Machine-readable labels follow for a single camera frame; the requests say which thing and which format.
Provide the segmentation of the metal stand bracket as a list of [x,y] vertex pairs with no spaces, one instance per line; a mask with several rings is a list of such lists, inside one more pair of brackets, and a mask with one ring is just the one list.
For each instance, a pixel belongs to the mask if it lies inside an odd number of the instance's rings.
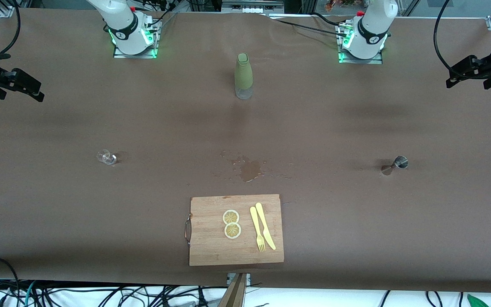
[[[250,287],[251,286],[251,274],[249,273],[240,273],[245,277],[246,280],[246,286]],[[226,278],[226,285],[230,286],[230,284],[233,282],[234,278],[238,277],[238,273],[230,272],[227,274]]]

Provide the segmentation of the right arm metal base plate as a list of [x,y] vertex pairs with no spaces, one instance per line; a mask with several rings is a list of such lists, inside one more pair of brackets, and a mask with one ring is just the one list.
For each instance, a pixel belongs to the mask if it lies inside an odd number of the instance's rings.
[[115,35],[109,31],[114,44],[113,58],[152,59],[157,58],[161,23],[153,23],[153,17],[144,15],[142,25],[132,32],[127,40],[120,39],[123,34]]

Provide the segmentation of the yellow plastic fork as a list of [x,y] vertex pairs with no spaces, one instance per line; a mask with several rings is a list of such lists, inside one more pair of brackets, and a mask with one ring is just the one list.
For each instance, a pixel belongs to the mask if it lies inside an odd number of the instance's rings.
[[254,229],[255,229],[255,232],[256,232],[256,241],[257,241],[257,248],[259,249],[260,252],[265,252],[266,248],[265,248],[265,239],[263,237],[263,235],[261,235],[261,231],[260,231],[260,225],[259,225],[259,216],[258,216],[258,213],[257,213],[257,208],[255,208],[254,206],[250,207],[250,214],[251,214],[251,218],[252,218],[252,221],[253,221],[253,225],[254,225]]

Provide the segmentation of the green sleeved glass bottle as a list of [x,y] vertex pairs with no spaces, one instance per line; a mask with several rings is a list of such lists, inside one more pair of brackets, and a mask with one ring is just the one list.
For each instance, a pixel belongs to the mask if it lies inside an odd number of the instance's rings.
[[248,54],[237,55],[234,68],[234,91],[239,99],[247,100],[253,95],[253,70]]

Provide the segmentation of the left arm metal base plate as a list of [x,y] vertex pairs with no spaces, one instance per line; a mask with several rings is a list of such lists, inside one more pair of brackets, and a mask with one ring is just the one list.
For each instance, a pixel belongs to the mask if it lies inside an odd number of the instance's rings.
[[353,24],[335,26],[338,61],[341,64],[383,64],[382,49],[387,35],[363,37]]

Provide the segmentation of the steel double jigger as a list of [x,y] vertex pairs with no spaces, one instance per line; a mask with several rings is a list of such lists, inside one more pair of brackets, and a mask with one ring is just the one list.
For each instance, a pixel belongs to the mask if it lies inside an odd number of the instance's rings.
[[406,169],[409,165],[409,160],[405,156],[397,156],[390,165],[383,165],[381,173],[383,176],[390,176],[394,170]]

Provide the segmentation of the wooden cutting board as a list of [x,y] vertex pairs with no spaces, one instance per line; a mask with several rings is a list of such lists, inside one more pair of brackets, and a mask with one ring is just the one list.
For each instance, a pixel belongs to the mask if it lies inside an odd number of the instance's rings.
[[[265,252],[257,248],[250,207],[263,205],[265,218],[276,249],[265,241]],[[240,214],[242,232],[236,239],[224,235],[222,216],[226,210]],[[191,266],[244,266],[284,262],[281,200],[278,194],[193,197],[186,235]]]

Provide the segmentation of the yellow plastic knife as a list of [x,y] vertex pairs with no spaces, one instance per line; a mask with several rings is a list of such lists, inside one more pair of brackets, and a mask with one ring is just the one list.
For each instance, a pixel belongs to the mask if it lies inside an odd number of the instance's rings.
[[270,231],[268,229],[267,221],[266,221],[265,214],[264,214],[263,205],[261,203],[257,203],[257,204],[255,204],[255,208],[257,210],[257,214],[258,214],[258,216],[261,220],[261,223],[263,225],[263,237],[264,237],[265,241],[268,243],[268,245],[269,245],[269,247],[271,247],[271,249],[276,249],[275,243],[274,243],[274,241],[271,237]]

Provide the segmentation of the small clear glass cup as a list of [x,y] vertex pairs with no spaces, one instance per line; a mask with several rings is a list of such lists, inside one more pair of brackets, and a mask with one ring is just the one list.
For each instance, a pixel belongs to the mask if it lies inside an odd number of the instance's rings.
[[97,160],[105,165],[114,165],[117,163],[117,156],[107,149],[103,149],[97,153]]

